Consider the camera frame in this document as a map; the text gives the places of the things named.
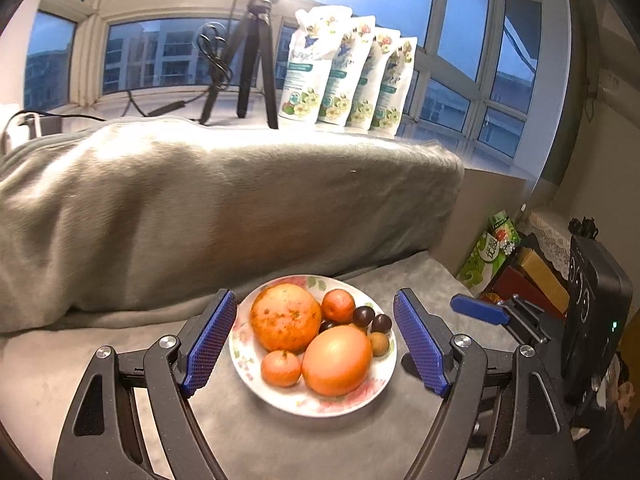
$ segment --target black tripod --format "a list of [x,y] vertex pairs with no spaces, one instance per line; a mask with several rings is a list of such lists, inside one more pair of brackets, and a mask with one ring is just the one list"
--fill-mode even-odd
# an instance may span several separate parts
[[[255,61],[258,50],[262,57],[262,81],[264,85],[264,101],[267,108],[267,123],[273,130],[278,129],[278,107],[276,104],[276,85],[273,74],[273,33],[271,31],[271,6],[279,0],[251,0],[247,10],[240,21],[238,28],[226,42],[226,48],[222,53],[222,63],[226,66],[236,55],[242,40],[244,44],[244,57],[242,59],[242,72],[240,73],[240,85],[238,93],[238,117],[244,119],[249,104],[249,92],[251,79],[254,74]],[[218,86],[213,81],[209,86],[209,95],[202,108],[200,124],[206,124],[211,115],[211,109],[218,98]]]

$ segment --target silver bolt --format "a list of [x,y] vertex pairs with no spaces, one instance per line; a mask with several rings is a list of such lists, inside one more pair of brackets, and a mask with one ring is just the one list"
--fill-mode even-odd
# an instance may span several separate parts
[[522,345],[520,347],[520,353],[524,355],[524,357],[533,357],[536,351],[529,345]]
[[172,348],[176,344],[176,338],[172,335],[166,335],[160,338],[160,346],[162,348]]
[[453,338],[453,342],[460,348],[469,348],[471,346],[471,341],[472,339],[465,334],[458,334]]
[[95,351],[95,356],[98,359],[104,359],[105,357],[109,357],[111,355],[111,347],[110,346],[101,346]]

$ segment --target yellow box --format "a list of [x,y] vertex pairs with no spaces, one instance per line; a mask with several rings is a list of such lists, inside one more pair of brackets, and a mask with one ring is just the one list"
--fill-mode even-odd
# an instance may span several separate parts
[[554,307],[564,314],[569,306],[569,293],[560,285],[560,282],[558,282],[542,258],[536,254],[536,251],[522,248],[516,259],[516,264],[548,297]]

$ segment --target blue textured pad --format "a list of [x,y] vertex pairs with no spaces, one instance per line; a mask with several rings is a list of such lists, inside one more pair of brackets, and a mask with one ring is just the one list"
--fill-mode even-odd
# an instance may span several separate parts
[[192,396],[197,389],[209,381],[209,377],[216,361],[222,352],[226,337],[236,320],[238,300],[229,291],[220,305],[209,318],[209,322],[193,345],[187,359],[187,373],[182,382],[182,391]]
[[442,354],[414,307],[402,291],[394,298],[394,318],[424,385],[443,397],[448,389]]
[[454,312],[491,323],[492,325],[506,325],[511,319],[499,306],[486,301],[475,300],[464,294],[456,294],[451,298],[450,305]]

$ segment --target white floral plate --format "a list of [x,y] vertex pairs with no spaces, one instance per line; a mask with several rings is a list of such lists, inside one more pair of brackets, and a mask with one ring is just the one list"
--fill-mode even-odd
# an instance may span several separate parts
[[254,337],[254,331],[249,323],[249,312],[258,294],[268,286],[279,283],[293,283],[308,290],[319,303],[324,295],[334,288],[343,288],[353,296],[356,306],[369,305],[376,314],[382,314],[382,309],[366,294],[357,288],[339,282],[332,278],[296,274],[271,280],[256,288],[238,306],[238,316],[229,336],[231,359],[238,374],[254,394],[262,400],[294,415],[329,417],[344,415],[359,410],[369,404],[384,389],[391,379],[396,367],[398,348],[396,336],[389,332],[390,345],[387,353],[382,357],[374,357],[367,379],[354,391],[341,397],[323,397],[305,386],[304,379],[290,388],[278,388],[266,384],[260,376],[260,362],[267,351],[260,346]]

